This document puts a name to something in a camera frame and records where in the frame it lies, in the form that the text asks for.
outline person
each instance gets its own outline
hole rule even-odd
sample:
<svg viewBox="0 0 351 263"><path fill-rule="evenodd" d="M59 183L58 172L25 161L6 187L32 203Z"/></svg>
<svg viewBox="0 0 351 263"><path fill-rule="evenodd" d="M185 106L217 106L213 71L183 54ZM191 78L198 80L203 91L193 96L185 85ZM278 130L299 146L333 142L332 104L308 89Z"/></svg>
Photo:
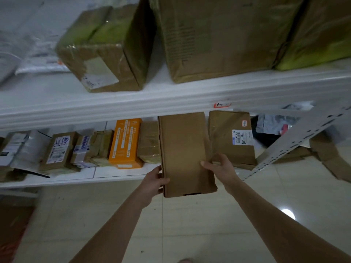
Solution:
<svg viewBox="0 0 351 263"><path fill-rule="evenodd" d="M220 154L220 158L221 165L200 164L213 171L239 203L278 263L351 262L348 254L281 212L241 181L224 154ZM146 174L141 184L70 263L122 262L142 209L151 203L152 197L163 192L162 185L169 183L169 178L161 178L160 171L159 166Z"/></svg>

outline person's right hand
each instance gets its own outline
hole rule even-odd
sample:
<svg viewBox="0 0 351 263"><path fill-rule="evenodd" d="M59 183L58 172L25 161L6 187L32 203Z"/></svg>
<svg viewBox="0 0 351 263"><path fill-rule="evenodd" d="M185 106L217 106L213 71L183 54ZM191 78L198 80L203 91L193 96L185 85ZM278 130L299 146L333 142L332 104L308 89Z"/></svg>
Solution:
<svg viewBox="0 0 351 263"><path fill-rule="evenodd" d="M227 192L231 194L230 188L241 182L241 180L236 174L234 167L227 156L222 153L219 153L218 155L220 157L221 165L214 165L205 161L201 161L200 163L205 169L214 172L218 180L224 185Z"/></svg>

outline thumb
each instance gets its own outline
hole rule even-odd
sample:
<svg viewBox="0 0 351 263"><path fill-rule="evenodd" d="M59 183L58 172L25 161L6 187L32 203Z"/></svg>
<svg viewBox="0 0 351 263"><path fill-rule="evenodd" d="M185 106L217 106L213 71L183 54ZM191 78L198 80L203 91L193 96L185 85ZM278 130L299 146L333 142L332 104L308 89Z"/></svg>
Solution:
<svg viewBox="0 0 351 263"><path fill-rule="evenodd" d="M169 178L160 178L160 179L157 179L157 182L159 183L159 185L163 185L163 184L168 184L170 181Z"/></svg>
<svg viewBox="0 0 351 263"><path fill-rule="evenodd" d="M208 169L212 172L214 172L214 170L216 169L217 166L213 165L212 163L209 163L207 161L200 161L200 164L202 167L204 167L205 169Z"/></svg>

